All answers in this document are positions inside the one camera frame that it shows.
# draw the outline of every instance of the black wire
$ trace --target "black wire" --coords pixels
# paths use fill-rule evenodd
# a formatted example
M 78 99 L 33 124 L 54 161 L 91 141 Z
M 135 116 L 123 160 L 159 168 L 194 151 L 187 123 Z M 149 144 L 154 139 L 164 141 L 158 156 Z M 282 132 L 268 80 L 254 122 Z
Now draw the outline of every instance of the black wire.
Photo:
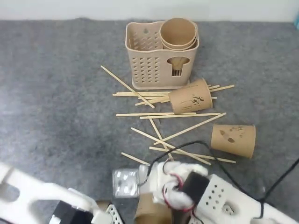
M 282 174 L 278 179 L 277 181 L 274 182 L 274 184 L 269 188 L 268 191 L 266 191 L 265 193 L 265 196 L 261 199 L 256 199 L 255 197 L 253 197 L 252 195 L 250 195 L 246 190 L 243 189 L 243 187 L 232 177 L 232 175 L 224 168 L 224 166 L 220 163 L 220 161 L 217 159 L 217 157 L 215 156 L 214 152 L 213 152 L 213 149 L 211 149 L 211 147 L 209 147 L 209 145 L 207 143 L 205 143 L 204 141 L 201 141 L 201 140 L 196 140 L 196 141 L 191 141 L 191 142 L 187 142 L 185 144 L 182 144 L 178 147 L 175 147 L 165 153 L 163 153 L 162 155 L 160 155 L 159 157 L 157 157 L 156 159 L 153 160 L 153 162 L 149 165 L 149 169 L 148 169 L 148 172 L 147 172 L 147 176 L 146 176 L 146 179 L 144 180 L 143 183 L 139 184 L 138 186 L 142 186 L 144 185 L 147 180 L 148 180 L 148 177 L 151 173 L 151 170 L 153 168 L 153 165 L 155 162 L 159 161 L 160 159 L 162 159 L 164 156 L 168 155 L 169 153 L 179 149 L 179 148 L 182 148 L 182 147 L 185 147 L 185 146 L 188 146 L 188 145 L 192 145 L 192 144 L 195 144 L 195 143 L 198 143 L 198 144 L 201 144 L 201 145 L 204 145 L 212 154 L 212 156 L 215 158 L 216 160 L 216 163 L 217 165 L 221 168 L 221 170 L 226 174 L 226 176 L 231 180 L 231 182 L 244 194 L 246 194 L 247 196 L 255 199 L 256 201 L 258 201 L 260 204 L 261 204 L 261 215 L 260 217 L 258 218 L 263 218 L 263 212 L 264 212 L 264 203 L 266 202 L 266 199 L 270 196 L 270 194 L 273 192 L 273 190 L 283 181 L 283 179 L 289 175 L 290 172 L 292 172 L 296 166 L 299 164 L 299 158 L 290 166 L 290 168 L 288 168 L 286 170 L 286 172 L 284 174 Z

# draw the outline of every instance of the hole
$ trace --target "hole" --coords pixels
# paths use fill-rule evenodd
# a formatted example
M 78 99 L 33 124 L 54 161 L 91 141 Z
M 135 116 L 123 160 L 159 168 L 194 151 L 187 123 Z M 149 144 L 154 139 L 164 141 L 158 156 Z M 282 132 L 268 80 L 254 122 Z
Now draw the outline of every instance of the hole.
M 20 191 L 16 187 L 8 184 L 0 184 L 0 199 L 5 202 L 14 202 L 20 196 Z

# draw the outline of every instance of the utensil holder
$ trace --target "utensil holder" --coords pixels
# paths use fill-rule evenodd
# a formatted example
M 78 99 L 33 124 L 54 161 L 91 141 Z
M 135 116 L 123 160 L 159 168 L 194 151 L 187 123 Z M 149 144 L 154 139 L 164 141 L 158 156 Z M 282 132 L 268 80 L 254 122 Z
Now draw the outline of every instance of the utensil holder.
M 159 30 L 163 23 L 131 22 L 126 27 L 125 44 L 132 70 L 132 84 L 138 90 L 178 89 L 189 84 L 199 37 L 191 49 L 162 49 Z M 183 64 L 181 70 L 174 70 L 172 64 L 167 62 L 174 57 L 185 57 L 189 61 Z

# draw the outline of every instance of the tan paper cup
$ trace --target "tan paper cup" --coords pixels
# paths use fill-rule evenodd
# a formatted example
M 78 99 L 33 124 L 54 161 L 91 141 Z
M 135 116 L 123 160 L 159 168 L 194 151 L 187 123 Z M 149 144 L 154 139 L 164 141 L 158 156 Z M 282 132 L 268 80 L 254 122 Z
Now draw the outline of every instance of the tan paper cup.
M 168 94 L 175 114 L 204 110 L 213 107 L 206 81 L 201 78 Z
M 191 49 L 191 48 L 194 48 L 194 46 L 196 45 L 197 43 L 197 37 L 194 39 L 194 41 L 187 47 L 185 48 L 181 48 L 181 49 L 176 49 L 176 48 L 171 48 L 169 47 L 165 42 L 163 42 L 162 40 L 162 47 L 163 49 L 166 49 L 166 50 L 174 50 L 174 51 L 181 51 L 181 50 L 188 50 L 188 49 Z
M 172 49 L 189 47 L 197 37 L 197 26 L 190 20 L 173 18 L 160 28 L 162 43 Z
M 256 143 L 256 127 L 214 125 L 211 147 L 223 152 L 251 158 Z
M 153 203 L 152 194 L 142 194 L 135 214 L 135 224 L 171 224 L 171 210 L 160 203 Z

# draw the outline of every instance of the wooden stick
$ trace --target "wooden stick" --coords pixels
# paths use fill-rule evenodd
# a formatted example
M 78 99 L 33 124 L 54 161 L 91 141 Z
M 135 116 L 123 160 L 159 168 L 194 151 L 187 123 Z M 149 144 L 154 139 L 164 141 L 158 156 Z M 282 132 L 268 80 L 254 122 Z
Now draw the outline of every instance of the wooden stick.
M 151 125 L 153 126 L 153 128 L 154 128 L 156 134 L 158 135 L 158 138 L 161 140 L 161 139 L 162 139 L 162 136 L 161 136 L 161 134 L 160 134 L 160 132 L 159 132 L 157 126 L 155 125 L 153 119 L 149 119 L 149 121 L 150 121 Z M 166 145 L 163 145 L 163 146 L 164 146 L 164 149 L 166 150 L 166 152 L 169 151 L 169 149 L 167 148 Z M 169 157 L 172 161 L 174 161 L 174 159 L 173 159 L 171 153 L 168 153 L 168 157 Z
M 189 112 L 189 113 L 182 113 L 182 114 L 196 114 L 196 112 Z M 116 117 L 155 116 L 155 115 L 174 115 L 174 112 L 163 112 L 163 113 L 117 113 Z
M 161 100 L 160 101 L 160 103 L 162 104 L 162 103 L 167 103 L 167 102 L 169 102 L 170 101 L 170 99 L 168 98 L 168 99 L 164 99 L 164 100 Z
M 168 95 L 165 97 L 159 97 L 158 99 L 150 99 L 148 102 L 155 104 L 155 103 L 159 103 L 160 101 L 165 100 L 165 99 L 168 99 Z M 137 103 L 137 104 L 135 104 L 135 106 L 139 106 L 139 105 L 143 105 L 143 104 L 145 104 L 145 102 Z
M 159 97 L 145 97 L 145 96 L 144 96 L 144 98 L 145 98 L 145 99 L 157 99 L 157 98 L 159 98 Z
M 225 116 L 225 115 L 226 115 L 226 113 L 222 113 L 222 114 L 217 115 L 217 116 L 215 116 L 215 117 L 213 117 L 213 118 L 210 118 L 210 119 L 205 120 L 205 121 L 203 121 L 203 122 L 200 122 L 200 123 L 198 123 L 198 124 L 196 124 L 196 125 L 193 125 L 193 126 L 191 126 L 191 127 L 189 127 L 189 128 L 186 128 L 186 129 L 184 129 L 183 131 L 180 131 L 180 132 L 178 132 L 178 133 L 175 133 L 175 134 L 173 134 L 173 135 L 171 135 L 171 136 L 169 136 L 169 137 L 167 137 L 167 138 L 165 138 L 165 139 L 162 139 L 162 140 L 163 140 L 163 141 L 167 141 L 167 140 L 172 139 L 172 138 L 174 138 L 174 137 L 177 137 L 177 136 L 179 136 L 179 135 L 181 135 L 181 134 L 184 134 L 184 133 L 186 133 L 186 132 L 188 132 L 188 131 L 191 131 L 191 130 L 193 130 L 194 128 L 197 128 L 197 127 L 199 127 L 199 126 L 202 126 L 202 125 L 204 125 L 204 124 L 206 124 L 206 123 L 208 123 L 208 122 L 211 122 L 211 121 L 213 121 L 213 120 L 216 120 L 216 119 L 218 119 L 218 118 L 221 118 L 221 117 L 223 117 L 223 116 Z
M 145 98 L 143 98 L 143 96 L 140 96 L 140 94 L 138 92 L 136 92 L 135 90 L 133 90 L 130 86 L 128 86 L 125 82 L 123 82 L 120 78 L 118 78 L 111 71 L 109 71 L 108 69 L 106 69 L 103 65 L 101 65 L 101 68 L 105 72 L 107 72 L 109 75 L 111 75 L 113 78 L 115 78 L 117 81 L 119 81 L 122 85 L 124 85 L 128 90 L 130 90 L 131 92 L 133 92 L 135 95 L 139 96 L 144 101 L 145 104 L 148 104 L 151 108 L 155 108 L 155 106 L 153 104 L 151 104 L 150 102 L 148 102 Z
M 151 135 L 149 135 L 149 134 L 146 134 L 146 133 L 144 133 L 144 132 L 142 132 L 142 131 L 140 131 L 140 130 L 138 130 L 138 129 L 135 129 L 135 128 L 131 128 L 133 131 L 135 131 L 135 132 L 137 132 L 137 133 L 139 133 L 139 134 L 142 134 L 143 136 L 145 136 L 145 137 L 148 137 L 148 138 L 150 138 L 150 139 L 153 139 L 153 140 L 155 140 L 155 141 L 157 141 L 157 142 L 159 142 L 159 143 L 161 143 L 161 144 L 163 144 L 163 145 L 166 145 L 166 146 L 168 146 L 169 148 L 175 148 L 173 145 L 171 145 L 171 144 L 169 144 L 169 143 L 167 143 L 167 142 L 164 142 L 164 141 L 162 141 L 162 140 L 160 140 L 160 139 L 157 139 L 157 138 L 155 138 L 155 137 L 153 137 L 153 136 L 151 136 Z M 202 163 L 204 163 L 204 164 L 206 164 L 206 165 L 211 165 L 211 163 L 210 162 L 207 162 L 207 161 L 205 161 L 205 160 L 203 160 L 203 159 L 201 159 L 201 158 L 199 158 L 199 157 L 197 157 L 197 156 L 194 156 L 194 155 L 192 155 L 191 153 L 188 153 L 188 152 L 186 152 L 186 151 L 183 151 L 182 149 L 177 149 L 177 151 L 179 151 L 179 152 L 181 152 L 181 153 L 184 153 L 184 154 L 186 154 L 186 155 L 188 155 L 188 156 L 190 156 L 190 157 L 192 157 L 192 158 L 194 158 L 194 159 L 196 159 L 196 160 L 198 160 L 198 161 L 200 161 L 200 162 L 202 162 Z
M 186 117 L 203 117 L 203 116 L 215 116 L 220 113 L 197 113 L 197 114 L 178 114 L 178 115 L 157 115 L 140 117 L 140 119 L 159 119 L 159 118 L 186 118 Z
M 138 163 L 141 163 L 141 164 L 144 164 L 144 165 L 148 165 L 148 166 L 150 165 L 148 162 L 140 160 L 140 159 L 138 159 L 138 158 L 136 158 L 136 157 L 134 157 L 132 155 L 129 155 L 129 154 L 126 154 L 126 153 L 121 153 L 121 154 L 124 155 L 124 156 L 126 156 L 126 157 L 128 157 L 128 158 L 130 158 L 130 159 L 132 159 L 132 160 L 134 160 L 134 161 L 136 161 L 136 162 L 138 162 Z
M 168 150 L 164 149 L 164 148 L 157 148 L 157 147 L 149 147 L 149 149 L 151 150 L 156 150 L 156 151 L 160 151 L 160 152 L 167 152 Z M 173 151 L 173 153 L 175 154 L 180 154 L 180 155 L 183 155 L 183 153 L 181 152 L 177 152 L 177 151 Z M 215 158 L 213 156 L 209 156 L 209 155 L 201 155 L 201 154 L 195 154 L 195 153 L 191 153 L 199 158 L 203 158 L 203 159 L 208 159 L 208 160 L 215 160 Z M 234 160 L 227 160 L 227 159 L 223 159 L 223 158 L 219 158 L 217 157 L 217 159 L 221 162 L 229 162 L 229 163 L 237 163 L 236 161 Z
M 168 99 L 165 99 L 165 100 L 161 100 L 160 101 L 160 103 L 162 104 L 162 103 L 167 103 L 167 102 L 169 102 L 170 101 L 170 99 L 168 98 Z
M 164 94 L 167 95 L 168 93 L 171 93 L 171 91 L 161 91 L 161 92 L 138 92 L 140 95 L 142 94 Z M 132 94 L 132 92 L 117 92 L 117 95 L 122 95 L 122 94 Z
M 223 86 L 223 87 L 220 87 L 220 88 L 217 88 L 217 89 L 210 90 L 210 92 L 216 92 L 216 91 L 219 91 L 219 90 L 225 90 L 225 89 L 233 88 L 234 86 L 235 85 Z
M 209 87 L 209 90 L 217 89 L 217 88 L 219 88 L 219 87 L 220 87 L 220 85 L 214 85 L 214 86 Z
M 134 95 L 134 94 L 112 94 L 112 96 L 115 96 L 115 97 L 137 97 L 137 95 Z M 165 97 L 165 96 L 168 96 L 168 94 L 140 94 L 140 96 L 143 96 L 143 97 Z

